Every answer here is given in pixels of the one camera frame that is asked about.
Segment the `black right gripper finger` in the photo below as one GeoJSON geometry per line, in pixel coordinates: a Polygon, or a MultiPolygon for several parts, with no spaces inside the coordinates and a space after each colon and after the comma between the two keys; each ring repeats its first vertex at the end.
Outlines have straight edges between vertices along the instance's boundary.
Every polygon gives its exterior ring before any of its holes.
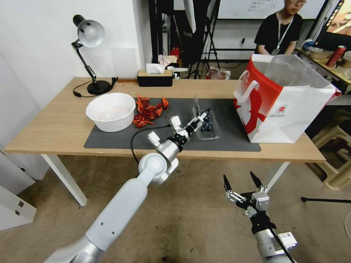
{"type": "Polygon", "coordinates": [[[243,197],[242,195],[234,192],[231,188],[231,185],[226,177],[226,175],[223,175],[223,180],[224,180],[224,188],[225,188],[225,194],[226,198],[229,199],[233,203],[240,203],[243,204],[246,202],[246,198],[243,197]]]}
{"type": "Polygon", "coordinates": [[[261,180],[252,171],[250,171],[250,176],[251,176],[255,186],[257,187],[257,192],[260,192],[260,193],[267,193],[268,192],[268,187],[265,186],[261,182],[261,180]]]}

